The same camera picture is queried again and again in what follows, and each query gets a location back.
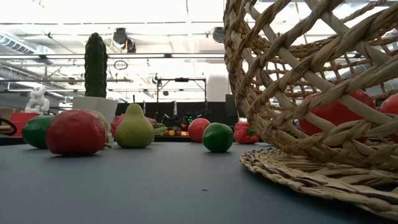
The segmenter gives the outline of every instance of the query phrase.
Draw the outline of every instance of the white statue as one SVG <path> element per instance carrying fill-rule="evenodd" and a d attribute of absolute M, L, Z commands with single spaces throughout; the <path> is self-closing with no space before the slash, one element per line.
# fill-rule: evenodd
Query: white statue
<path fill-rule="evenodd" d="M 46 92 L 45 87 L 35 87 L 30 93 L 30 100 L 26 104 L 25 113 L 38 113 L 43 115 L 43 112 L 47 112 L 50 109 L 49 99 L 44 98 Z"/>

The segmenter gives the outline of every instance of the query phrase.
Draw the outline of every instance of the white pot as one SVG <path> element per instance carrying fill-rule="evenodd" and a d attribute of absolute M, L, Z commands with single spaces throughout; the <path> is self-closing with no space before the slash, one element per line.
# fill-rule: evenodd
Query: white pot
<path fill-rule="evenodd" d="M 111 123 L 114 119 L 117 107 L 118 102 L 116 100 L 89 96 L 73 97 L 72 109 L 92 110 L 100 112 L 106 119 L 109 130 L 111 129 Z M 109 141 L 111 142 L 112 136 L 110 135 L 110 133 L 108 133 L 108 136 Z"/>

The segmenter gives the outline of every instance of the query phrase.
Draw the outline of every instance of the cactus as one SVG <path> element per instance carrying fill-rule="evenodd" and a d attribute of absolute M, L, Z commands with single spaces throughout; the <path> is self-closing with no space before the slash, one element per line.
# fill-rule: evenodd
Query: cactus
<path fill-rule="evenodd" d="M 108 55 L 106 46 L 99 34 L 88 39 L 85 53 L 86 96 L 106 98 L 106 68 Z"/>

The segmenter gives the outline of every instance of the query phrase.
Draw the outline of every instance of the green pear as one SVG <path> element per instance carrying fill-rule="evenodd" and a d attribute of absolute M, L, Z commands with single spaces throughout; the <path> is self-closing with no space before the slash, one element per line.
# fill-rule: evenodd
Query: green pear
<path fill-rule="evenodd" d="M 136 103 L 127 107 L 122 122 L 116 128 L 116 142 L 125 149 L 140 149 L 149 146 L 155 139 L 154 128 Z"/>

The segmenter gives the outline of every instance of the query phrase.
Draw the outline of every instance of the table surface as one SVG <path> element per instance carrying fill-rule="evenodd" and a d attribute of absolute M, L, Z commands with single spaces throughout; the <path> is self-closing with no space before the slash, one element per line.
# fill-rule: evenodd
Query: table surface
<path fill-rule="evenodd" d="M 0 223 L 392 223 L 354 205 L 299 194 L 254 175 L 239 155 L 155 142 L 91 157 L 0 147 Z"/>

